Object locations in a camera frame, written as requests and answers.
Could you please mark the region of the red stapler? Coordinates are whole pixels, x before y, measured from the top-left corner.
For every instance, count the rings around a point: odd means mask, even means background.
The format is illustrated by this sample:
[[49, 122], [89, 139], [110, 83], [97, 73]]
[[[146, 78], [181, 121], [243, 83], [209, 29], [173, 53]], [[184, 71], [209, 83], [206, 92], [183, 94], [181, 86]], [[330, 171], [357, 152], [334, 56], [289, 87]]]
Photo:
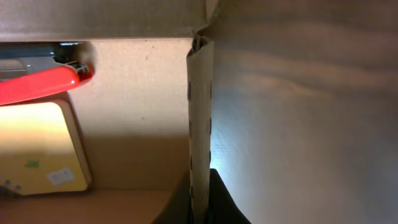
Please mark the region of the red stapler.
[[2, 42], [1, 104], [34, 100], [88, 83], [95, 74], [89, 42]]

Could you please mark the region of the yellow sticky note pad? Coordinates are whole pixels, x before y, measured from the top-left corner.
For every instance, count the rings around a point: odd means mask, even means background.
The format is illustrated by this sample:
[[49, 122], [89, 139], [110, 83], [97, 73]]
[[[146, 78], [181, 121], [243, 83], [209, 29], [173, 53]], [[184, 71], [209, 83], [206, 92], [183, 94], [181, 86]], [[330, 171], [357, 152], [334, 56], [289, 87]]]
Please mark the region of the yellow sticky note pad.
[[79, 192], [91, 182], [68, 102], [1, 107], [1, 189], [23, 196]]

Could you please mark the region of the cardboard box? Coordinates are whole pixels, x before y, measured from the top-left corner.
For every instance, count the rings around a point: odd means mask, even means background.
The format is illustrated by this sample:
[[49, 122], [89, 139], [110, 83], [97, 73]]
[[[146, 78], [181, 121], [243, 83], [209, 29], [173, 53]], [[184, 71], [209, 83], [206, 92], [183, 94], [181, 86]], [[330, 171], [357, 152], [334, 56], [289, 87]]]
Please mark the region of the cardboard box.
[[190, 173], [190, 211], [208, 201], [219, 1], [2, 1], [2, 42], [89, 42], [86, 84], [21, 105], [72, 108], [92, 182], [84, 191], [1, 189], [2, 223], [150, 223]]

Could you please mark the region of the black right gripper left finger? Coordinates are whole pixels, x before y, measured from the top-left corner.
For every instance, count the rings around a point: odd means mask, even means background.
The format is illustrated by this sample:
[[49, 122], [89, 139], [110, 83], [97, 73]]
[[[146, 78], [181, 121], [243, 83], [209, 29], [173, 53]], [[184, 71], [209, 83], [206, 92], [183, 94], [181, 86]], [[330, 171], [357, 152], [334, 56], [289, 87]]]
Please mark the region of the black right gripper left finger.
[[190, 173], [187, 171], [152, 224], [188, 224], [190, 207]]

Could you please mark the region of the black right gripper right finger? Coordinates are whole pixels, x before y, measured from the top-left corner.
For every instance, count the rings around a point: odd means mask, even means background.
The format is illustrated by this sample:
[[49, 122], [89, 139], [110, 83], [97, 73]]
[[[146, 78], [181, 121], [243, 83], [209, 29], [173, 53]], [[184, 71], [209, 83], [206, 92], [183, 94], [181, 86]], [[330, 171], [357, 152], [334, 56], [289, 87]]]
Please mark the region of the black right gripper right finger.
[[250, 224], [235, 204], [216, 169], [210, 169], [210, 223]]

